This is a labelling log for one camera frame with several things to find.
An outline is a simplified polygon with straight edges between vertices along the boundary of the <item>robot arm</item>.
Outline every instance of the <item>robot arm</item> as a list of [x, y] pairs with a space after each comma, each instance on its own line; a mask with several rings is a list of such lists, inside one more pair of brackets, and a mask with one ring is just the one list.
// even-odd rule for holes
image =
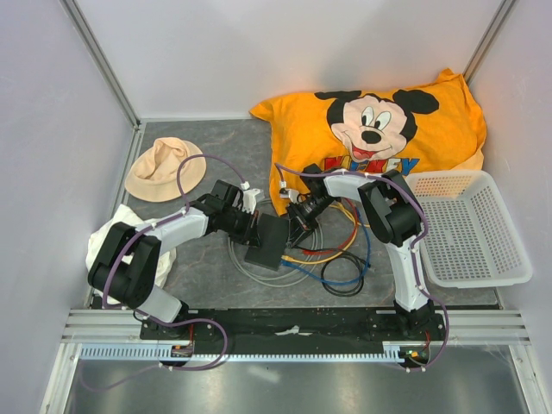
[[[261, 190], [242, 191], [234, 185], [217, 181], [213, 191], [192, 202], [187, 213], [185, 209], [177, 211], [169, 216], [175, 217], [173, 220], [154, 227], [136, 240], [129, 250], [133, 259], [129, 264], [121, 263], [116, 269], [109, 296], [165, 323], [178, 322], [188, 306], [155, 285], [159, 257], [184, 242], [219, 229], [227, 232], [235, 242], [259, 248], [255, 206], [262, 198]], [[149, 225], [144, 223], [134, 228], [125, 223], [114, 224], [88, 274], [88, 283], [103, 292], [116, 257], [131, 237]]]
[[[305, 173], [321, 173], [317, 166], [308, 166]], [[413, 199], [414, 195], [402, 175], [392, 170], [383, 176], [405, 190]], [[317, 226], [315, 220], [333, 201], [341, 197], [361, 202], [366, 212], [371, 230], [385, 243], [391, 260], [395, 278], [395, 307], [408, 318], [414, 313], [425, 313], [424, 308], [432, 307], [421, 293], [425, 289], [418, 286], [411, 254], [416, 255], [417, 274], [423, 275], [419, 252], [411, 251], [412, 241], [422, 231], [421, 219], [409, 202], [390, 185], [354, 175], [333, 175], [325, 178], [302, 179], [310, 190], [310, 196], [301, 203], [291, 203], [288, 213], [291, 220], [289, 244], [294, 246], [308, 236]]]

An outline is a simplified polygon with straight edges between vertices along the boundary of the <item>gray mat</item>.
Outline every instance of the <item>gray mat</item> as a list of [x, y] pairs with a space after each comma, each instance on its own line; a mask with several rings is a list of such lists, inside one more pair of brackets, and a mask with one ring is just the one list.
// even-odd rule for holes
[[[270, 126], [263, 121], [197, 121], [197, 122], [151, 122], [147, 124], [140, 153], [153, 145], [156, 138], [177, 136], [197, 144], [205, 154], [219, 155], [233, 162], [249, 180], [252, 187], [261, 188], [268, 194], [268, 171], [270, 167]], [[207, 173], [202, 182], [190, 194], [191, 199], [210, 192], [217, 179], [237, 184], [237, 177], [222, 163], [207, 161]], [[143, 219], [163, 217], [182, 207], [182, 200], [166, 203], [148, 203], [129, 196], [128, 206]], [[263, 207], [266, 212], [271, 207]], [[324, 246], [335, 247], [342, 243], [352, 229], [339, 211], [327, 209], [320, 222], [323, 228]], [[366, 277], [362, 293], [352, 298], [338, 298], [327, 293], [313, 279], [284, 289], [258, 285], [242, 275], [229, 261], [227, 236], [211, 234], [189, 241], [177, 248], [177, 259], [169, 273], [166, 290], [184, 300], [193, 308], [249, 308], [249, 307], [303, 307], [303, 306], [383, 306], [392, 305], [394, 287], [391, 264], [385, 247], [371, 235], [372, 269]], [[236, 248], [243, 258], [246, 249]], [[366, 241], [362, 234], [356, 237], [352, 253], [364, 256]], [[270, 272], [258, 267], [250, 270], [266, 276]], [[319, 274], [320, 267], [315, 269]], [[287, 273], [283, 268], [280, 273]], [[356, 270], [346, 260], [332, 263], [328, 279], [347, 280], [356, 277]], [[428, 284], [430, 292], [452, 305], [496, 304], [494, 289], [442, 289]]]

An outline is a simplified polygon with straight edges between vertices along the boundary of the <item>yellow cable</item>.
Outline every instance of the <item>yellow cable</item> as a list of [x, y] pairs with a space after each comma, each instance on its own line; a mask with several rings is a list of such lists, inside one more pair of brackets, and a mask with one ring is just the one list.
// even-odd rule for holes
[[[345, 216], [349, 217], [349, 220], [351, 220], [353, 223], [355, 222], [354, 216], [351, 214], [351, 212], [349, 210], [347, 210], [345, 207], [343, 207], [343, 204], [332, 204], [330, 207], [332, 207], [334, 209], [338, 209]], [[347, 243], [347, 245], [345, 247], [343, 247], [342, 250], [347, 250], [348, 248], [350, 248], [353, 245], [354, 239], [356, 239], [356, 234], [357, 234], [357, 228], [354, 227], [353, 237], [351, 237], [351, 241], [349, 243]], [[304, 261], [304, 260], [294, 259], [291, 256], [287, 256], [287, 255], [283, 255], [282, 259], [287, 260], [287, 261], [291, 261], [293, 263], [299, 263], [301, 265], [320, 265], [322, 263], [326, 263], [327, 261], [330, 261], [330, 260], [333, 260], [333, 259], [339, 257], [340, 255], [342, 255], [342, 253], [343, 252], [337, 252], [333, 256], [330, 256], [326, 259], [317, 260], [317, 261]]]

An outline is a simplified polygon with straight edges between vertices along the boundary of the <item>blue cable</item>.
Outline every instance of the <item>blue cable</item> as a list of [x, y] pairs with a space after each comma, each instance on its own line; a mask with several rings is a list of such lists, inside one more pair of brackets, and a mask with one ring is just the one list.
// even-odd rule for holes
[[287, 267], [291, 267], [293, 269], [297, 269], [300, 272], [303, 272], [304, 274], [309, 275], [314, 280], [318, 280], [319, 282], [325, 283], [326, 285], [346, 286], [346, 285], [352, 285], [353, 283], [357, 283], [359, 280], [361, 280], [361, 278], [364, 277], [364, 275], [366, 274], [368, 268], [370, 267], [371, 246], [370, 246], [370, 236], [368, 234], [368, 230], [366, 230], [366, 227], [364, 227], [364, 222], [362, 220], [361, 213], [359, 212], [359, 209], [357, 209], [356, 207], [354, 209], [356, 210], [356, 215], [359, 217], [359, 223], [361, 224], [362, 231], [364, 231], [364, 236], [366, 237], [366, 242], [367, 242], [366, 262], [364, 263], [364, 268], [362, 269], [361, 274], [357, 278], [354, 278], [354, 279], [349, 280], [347, 282], [335, 282], [335, 281], [332, 281], [332, 280], [326, 280], [326, 279], [319, 278], [314, 273], [311, 273], [308, 270], [303, 269], [302, 267], [296, 265], [295, 263], [291, 263], [290, 261], [287, 261], [287, 260], [282, 260], [282, 265], [287, 266]]

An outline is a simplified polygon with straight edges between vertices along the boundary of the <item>metal rod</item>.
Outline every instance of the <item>metal rod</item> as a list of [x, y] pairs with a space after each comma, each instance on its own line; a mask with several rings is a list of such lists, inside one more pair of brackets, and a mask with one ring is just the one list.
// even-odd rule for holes
[[128, 118], [132, 125], [140, 125], [140, 117], [138, 117], [134, 108], [132, 107], [132, 104], [129, 101], [129, 98], [124, 93], [124, 90], [117, 80], [115, 73], [110, 66], [110, 63], [105, 57], [102, 48], [96, 40], [96, 37], [92, 33], [91, 27], [86, 21], [82, 10], [77, 5], [75, 0], [61, 0], [61, 4], [64, 6], [67, 14], [73, 21], [75, 28], [77, 29], [80, 37], [86, 45], [86, 48], [96, 62], [97, 68], [102, 73], [105, 82], [115, 95], [117, 102], [121, 105], [125, 116]]
[[517, 1], [518, 0], [503, 0], [499, 5], [499, 8], [492, 17], [491, 23], [481, 38], [480, 44], [475, 48], [475, 52], [469, 60], [466, 70], [464, 71], [464, 79], [468, 85], [474, 79], [474, 74], [480, 68], [481, 63], [485, 59], [491, 45], [494, 43], [500, 29], [503, 28], [506, 18], [511, 13], [514, 4], [516, 4]]

